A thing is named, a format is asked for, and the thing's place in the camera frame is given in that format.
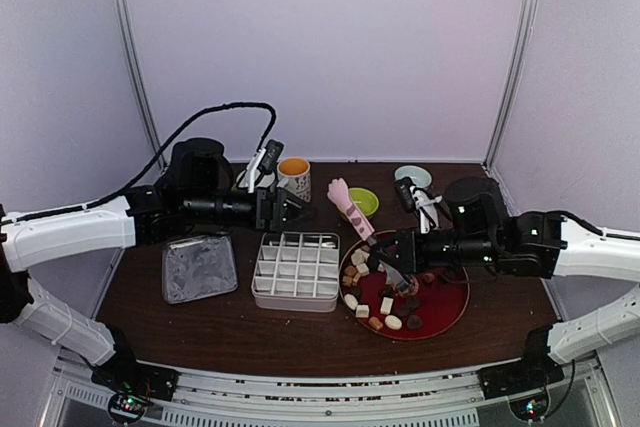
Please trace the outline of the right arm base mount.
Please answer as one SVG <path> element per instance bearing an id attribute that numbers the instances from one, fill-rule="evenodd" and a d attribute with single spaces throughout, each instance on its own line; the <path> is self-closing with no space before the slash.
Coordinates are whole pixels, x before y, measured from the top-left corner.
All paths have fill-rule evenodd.
<path id="1" fill-rule="evenodd" d="M 478 378 L 486 400 L 506 399 L 516 419 L 532 424 L 551 412 L 549 387 L 564 379 L 564 371 L 555 364 L 516 361 L 485 367 Z"/>

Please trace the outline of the bunny tin lid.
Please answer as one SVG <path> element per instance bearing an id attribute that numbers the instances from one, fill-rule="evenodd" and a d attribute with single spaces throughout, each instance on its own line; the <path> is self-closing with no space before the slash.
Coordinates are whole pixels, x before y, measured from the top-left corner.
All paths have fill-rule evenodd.
<path id="1" fill-rule="evenodd" d="M 229 235 L 198 235 L 162 250 L 162 295 L 170 305 L 231 293 L 239 280 Z"/>

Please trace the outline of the pink metal tongs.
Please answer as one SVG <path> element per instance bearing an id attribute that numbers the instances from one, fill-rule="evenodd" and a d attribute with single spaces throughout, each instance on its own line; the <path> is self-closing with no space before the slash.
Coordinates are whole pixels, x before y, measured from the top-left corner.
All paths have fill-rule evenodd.
<path id="1" fill-rule="evenodd" d="M 351 200 L 349 187 L 343 178 L 333 179 L 329 183 L 327 197 L 347 218 L 359 237 L 369 246 L 369 239 L 375 233 L 375 230 L 369 220 Z M 371 253 L 378 254 L 382 259 L 381 253 L 371 252 L 370 250 L 370 254 Z M 402 294 L 409 293 L 412 289 L 411 281 L 403 274 L 387 275 L 387 279 Z"/>

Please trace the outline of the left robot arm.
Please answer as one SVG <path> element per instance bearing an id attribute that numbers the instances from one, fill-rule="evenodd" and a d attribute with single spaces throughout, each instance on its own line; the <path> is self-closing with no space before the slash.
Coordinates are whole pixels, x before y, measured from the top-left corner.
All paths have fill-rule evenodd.
<path id="1" fill-rule="evenodd" d="M 3 214 L 1 321 L 25 326 L 82 357 L 115 390 L 147 380 L 125 334 L 89 319 L 52 296 L 29 269 L 94 251 L 156 245 L 196 226 L 282 232 L 312 220 L 309 201 L 283 187 L 262 187 L 283 150 L 271 140 L 246 168 L 248 185 L 235 186 L 223 145 L 192 138 L 173 146 L 168 167 L 152 185 L 133 184 L 111 200 L 57 211 Z"/>

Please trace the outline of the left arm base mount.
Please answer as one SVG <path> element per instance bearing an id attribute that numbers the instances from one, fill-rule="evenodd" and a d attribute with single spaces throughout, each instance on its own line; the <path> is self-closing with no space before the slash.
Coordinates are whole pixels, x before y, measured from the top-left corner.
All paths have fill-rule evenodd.
<path id="1" fill-rule="evenodd" d="M 171 401 L 177 388 L 179 373 L 170 368 L 137 364 L 124 375 L 93 366 L 91 381 L 113 392 L 107 401 L 109 417 L 120 425 L 131 425 L 160 408 L 159 401 Z"/>

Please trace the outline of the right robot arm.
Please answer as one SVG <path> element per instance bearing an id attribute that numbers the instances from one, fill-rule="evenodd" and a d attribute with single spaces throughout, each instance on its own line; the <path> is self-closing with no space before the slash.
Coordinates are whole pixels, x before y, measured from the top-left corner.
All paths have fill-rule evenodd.
<path id="1" fill-rule="evenodd" d="M 484 264 L 498 274 L 550 279 L 591 276 L 638 282 L 639 236 L 596 227 L 568 211 L 509 215 L 497 181 L 466 177 L 443 194 L 449 229 L 402 229 L 371 254 L 402 293 L 435 268 Z M 588 314 L 531 331 L 522 357 L 479 371 L 487 397 L 563 379 L 564 365 L 639 332 L 639 290 Z"/>

